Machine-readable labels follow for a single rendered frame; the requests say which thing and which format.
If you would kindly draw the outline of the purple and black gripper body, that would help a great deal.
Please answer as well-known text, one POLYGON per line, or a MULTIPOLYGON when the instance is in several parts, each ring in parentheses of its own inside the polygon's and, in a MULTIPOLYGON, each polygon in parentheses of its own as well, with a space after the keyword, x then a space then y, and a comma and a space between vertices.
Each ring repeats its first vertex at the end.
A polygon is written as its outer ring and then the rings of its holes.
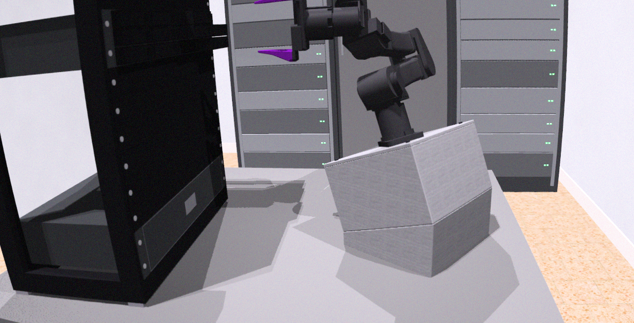
POLYGON ((308 50, 308 38, 334 37, 332 8, 305 10, 307 0, 293 0, 293 21, 291 25, 292 60, 299 60, 299 50, 308 50), (297 21, 298 20, 298 21, 297 21))

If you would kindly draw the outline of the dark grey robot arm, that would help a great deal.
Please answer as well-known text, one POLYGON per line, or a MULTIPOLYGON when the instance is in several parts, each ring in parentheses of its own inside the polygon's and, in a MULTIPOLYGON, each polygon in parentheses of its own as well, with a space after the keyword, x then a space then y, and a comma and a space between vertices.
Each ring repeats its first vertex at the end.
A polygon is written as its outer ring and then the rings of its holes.
POLYGON ((357 92, 365 108, 375 111, 381 132, 378 145, 389 148, 424 137, 423 132, 411 129, 405 105, 400 102, 410 98, 406 86, 436 74, 435 63, 419 29, 389 30, 378 18, 371 18, 367 0, 335 0, 328 25, 333 26, 335 37, 342 37, 342 44, 356 59, 381 56, 390 59, 390 66, 357 80, 357 92), (405 57, 415 51, 418 55, 405 57))

